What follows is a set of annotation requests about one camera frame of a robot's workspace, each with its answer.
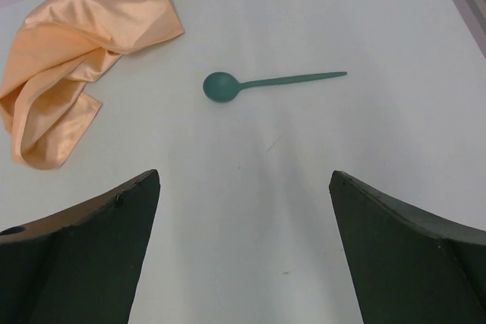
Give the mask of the peach satin napkin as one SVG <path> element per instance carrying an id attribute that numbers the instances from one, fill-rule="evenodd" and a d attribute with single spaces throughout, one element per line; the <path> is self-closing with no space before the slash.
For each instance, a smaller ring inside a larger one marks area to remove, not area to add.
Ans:
<path id="1" fill-rule="evenodd" d="M 170 0 L 46 0 L 9 49 L 1 117 L 19 164 L 64 164 L 100 109 L 85 86 L 123 55 L 182 35 Z"/>

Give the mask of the teal plastic spoon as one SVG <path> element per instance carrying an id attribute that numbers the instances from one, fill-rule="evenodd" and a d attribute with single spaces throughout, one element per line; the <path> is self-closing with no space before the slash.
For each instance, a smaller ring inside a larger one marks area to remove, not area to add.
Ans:
<path id="1" fill-rule="evenodd" d="M 277 77 L 264 80 L 253 80 L 240 83 L 235 77 L 226 72 L 215 72 L 206 77 L 203 82 L 203 92 L 214 102 L 224 103 L 232 101 L 242 90 L 254 87 L 269 87 L 294 83 L 305 83 L 315 80 L 326 80 L 334 77 L 343 77 L 346 71 L 295 75 Z"/>

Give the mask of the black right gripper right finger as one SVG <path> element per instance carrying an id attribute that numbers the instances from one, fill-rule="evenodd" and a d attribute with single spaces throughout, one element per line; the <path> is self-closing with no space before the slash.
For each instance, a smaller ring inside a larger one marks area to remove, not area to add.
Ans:
<path id="1" fill-rule="evenodd" d="M 365 323 L 483 323 L 485 232 L 335 171 L 330 196 Z"/>

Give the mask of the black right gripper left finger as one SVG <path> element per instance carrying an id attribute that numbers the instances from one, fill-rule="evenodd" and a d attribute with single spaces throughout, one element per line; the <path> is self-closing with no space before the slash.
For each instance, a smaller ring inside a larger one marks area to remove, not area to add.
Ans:
<path id="1" fill-rule="evenodd" d="M 159 202 L 148 170 L 1 232 L 3 323 L 127 323 Z"/>

